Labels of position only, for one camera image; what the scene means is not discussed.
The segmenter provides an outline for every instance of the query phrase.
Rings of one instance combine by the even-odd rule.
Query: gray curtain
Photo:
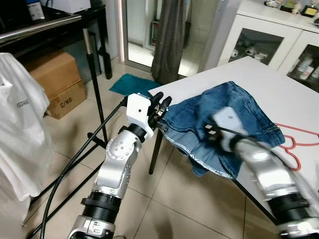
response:
[[[178,69],[183,53],[186,0],[163,0],[156,36],[152,76],[167,84],[178,80]]]

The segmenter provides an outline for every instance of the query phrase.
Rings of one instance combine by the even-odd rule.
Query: white table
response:
[[[164,93],[163,99],[171,96],[171,105],[174,105],[228,81],[234,81],[248,91],[271,121],[312,132],[319,131],[319,94],[251,57],[241,58],[226,65],[155,88],[150,90],[149,93],[155,95],[162,91]],[[282,127],[281,130],[283,134],[293,136],[300,143],[319,142],[315,135]],[[288,164],[295,166],[295,160],[286,154],[282,148],[276,147],[274,150],[282,155]],[[292,152],[298,156],[302,164],[300,172],[309,181],[310,185],[318,191],[319,146],[298,146]],[[235,183],[271,218],[270,208],[263,201],[260,190],[252,180],[254,180],[253,173],[247,168],[246,164],[242,164]]]

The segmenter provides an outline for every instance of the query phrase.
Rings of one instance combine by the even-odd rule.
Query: tile floor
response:
[[[139,45],[129,43],[129,60],[151,67],[153,62],[153,51],[142,48]],[[182,59],[178,73],[182,76],[192,76],[198,71],[203,50],[188,46],[183,50]]]
[[[108,89],[124,74],[151,79],[144,72],[113,61],[113,78],[99,76],[105,116],[122,99]],[[56,146],[56,154],[46,185],[56,178],[66,163],[86,140],[86,134],[99,125],[92,82],[87,84],[88,98],[60,120],[45,117]],[[126,125],[120,109],[107,124],[109,137]],[[129,188],[116,220],[115,235],[127,239],[277,239],[276,227],[246,198],[232,181],[207,173],[196,177],[187,158],[165,139],[153,175],[148,174],[155,136],[145,142],[132,168]],[[89,175],[104,159],[97,148],[67,175],[51,205],[51,211]],[[82,213],[80,201],[89,195],[95,177],[48,222],[46,239],[66,238],[77,215]],[[42,220],[48,193],[29,210],[21,237],[25,238]]]

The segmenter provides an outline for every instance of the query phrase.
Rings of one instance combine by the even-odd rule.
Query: cardboard box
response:
[[[62,50],[32,59],[24,66],[49,99],[81,80],[75,59]]]
[[[50,99],[47,114],[60,119],[86,99],[82,80]]]

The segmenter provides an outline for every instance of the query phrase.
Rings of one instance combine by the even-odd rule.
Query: white plastic bag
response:
[[[43,124],[43,88],[9,53],[0,53],[0,170],[19,201],[37,196],[53,159]]]

